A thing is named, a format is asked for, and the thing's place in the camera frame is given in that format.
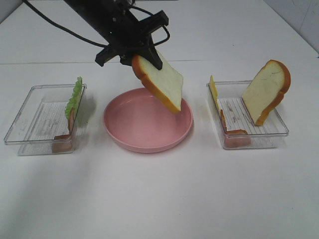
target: clear plastic container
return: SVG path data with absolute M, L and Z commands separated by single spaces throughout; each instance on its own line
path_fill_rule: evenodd
M 18 155 L 73 152 L 85 127 L 81 119 L 86 89 L 83 84 L 75 122 L 69 131 L 64 110 L 74 86 L 33 86 L 4 137 L 4 143 L 10 145 Z
M 219 110 L 209 84 L 208 102 L 224 149 L 276 148 L 284 143 L 289 130 L 276 109 L 273 109 L 263 126 L 255 126 L 241 98 L 251 81 L 215 82 L 217 103 L 223 109 L 227 131 L 223 127 Z M 228 131 L 243 129 L 247 134 L 230 134 Z

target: pink plate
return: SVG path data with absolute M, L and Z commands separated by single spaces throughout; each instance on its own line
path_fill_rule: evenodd
M 184 99 L 181 112 L 173 114 L 146 88 L 138 88 L 115 97 L 105 108 L 103 120 L 121 147 L 154 153 L 180 143 L 191 129 L 193 115 Z

